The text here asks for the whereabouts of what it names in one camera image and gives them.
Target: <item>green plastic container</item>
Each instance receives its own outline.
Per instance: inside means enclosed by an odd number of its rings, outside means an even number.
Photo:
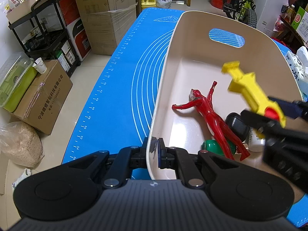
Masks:
[[[236,151],[235,145],[230,141],[227,142],[230,146],[232,155],[234,155]],[[224,153],[222,152],[222,149],[216,140],[206,140],[205,142],[202,143],[202,149],[208,150],[220,156],[224,156]]]
[[[0,107],[13,112],[37,74],[24,53],[12,54],[0,68]]]

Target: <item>cardboard box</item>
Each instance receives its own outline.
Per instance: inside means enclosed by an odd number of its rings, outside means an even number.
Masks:
[[[73,65],[74,61],[76,60],[72,50],[70,49],[70,44],[66,41],[62,48],[61,48],[66,60],[69,62],[70,65]]]
[[[61,66],[63,67],[63,69],[67,72],[70,70],[70,65],[68,64],[62,50],[56,50],[56,55],[57,58],[59,60],[59,62],[61,63]]]
[[[12,114],[50,135],[73,84],[58,60],[44,63],[47,71],[37,74]]]
[[[76,0],[94,54],[112,55],[136,20],[136,0]]]
[[[67,31],[74,45],[79,60],[82,61],[91,50],[91,46],[81,21],[75,0],[59,1],[60,8],[67,25]]]
[[[292,27],[296,30],[299,36],[303,39],[303,42],[308,43],[308,13],[299,7],[297,14],[292,22]]]
[[[31,6],[37,0],[25,0],[23,3],[14,8],[10,13],[7,14],[7,19],[10,23],[16,22],[18,19],[24,17],[31,12]]]

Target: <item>white bottle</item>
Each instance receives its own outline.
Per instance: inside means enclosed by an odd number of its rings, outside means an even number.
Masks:
[[[252,152],[262,152],[265,145],[265,139],[259,138],[253,128],[249,131],[248,149]]]

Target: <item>yellow jug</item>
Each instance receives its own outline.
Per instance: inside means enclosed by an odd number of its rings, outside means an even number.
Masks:
[[[141,0],[142,10],[150,7],[156,7],[156,0]]]

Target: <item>wrapped box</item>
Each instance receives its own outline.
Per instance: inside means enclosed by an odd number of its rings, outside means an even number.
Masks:
[[[300,91],[308,94],[308,75],[305,73],[301,61],[291,51],[287,52],[285,59],[289,64]]]
[[[76,0],[94,54],[112,55],[136,20],[136,0]]]
[[[44,63],[47,71],[37,74],[12,114],[50,135],[73,83],[58,60]]]

